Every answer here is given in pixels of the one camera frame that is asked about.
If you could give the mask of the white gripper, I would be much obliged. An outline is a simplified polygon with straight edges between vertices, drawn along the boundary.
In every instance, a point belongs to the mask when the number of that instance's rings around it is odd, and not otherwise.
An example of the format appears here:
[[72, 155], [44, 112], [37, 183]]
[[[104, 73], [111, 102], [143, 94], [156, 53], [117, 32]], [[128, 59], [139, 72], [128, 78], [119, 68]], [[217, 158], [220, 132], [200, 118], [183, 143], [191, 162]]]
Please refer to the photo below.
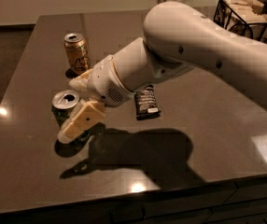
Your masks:
[[89, 96], [97, 101], [80, 100], [77, 103], [57, 135], [63, 144], [73, 142], [101, 122], [105, 118], [105, 105], [117, 107], [134, 98], [134, 93], [121, 83], [112, 55], [108, 55], [92, 69], [71, 79], [69, 86], [77, 91], [87, 90]]

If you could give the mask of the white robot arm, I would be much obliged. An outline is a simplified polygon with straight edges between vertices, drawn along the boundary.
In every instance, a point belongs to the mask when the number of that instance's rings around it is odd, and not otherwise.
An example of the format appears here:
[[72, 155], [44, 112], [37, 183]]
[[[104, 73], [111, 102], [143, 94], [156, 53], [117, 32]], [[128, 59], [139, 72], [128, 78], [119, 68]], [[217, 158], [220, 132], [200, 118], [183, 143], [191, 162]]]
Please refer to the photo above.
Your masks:
[[69, 144], [150, 84], [206, 69], [254, 99], [267, 110], [267, 44], [229, 32], [192, 7], [164, 2], [146, 15], [138, 37], [93, 68], [73, 78], [84, 91], [62, 125], [58, 140]]

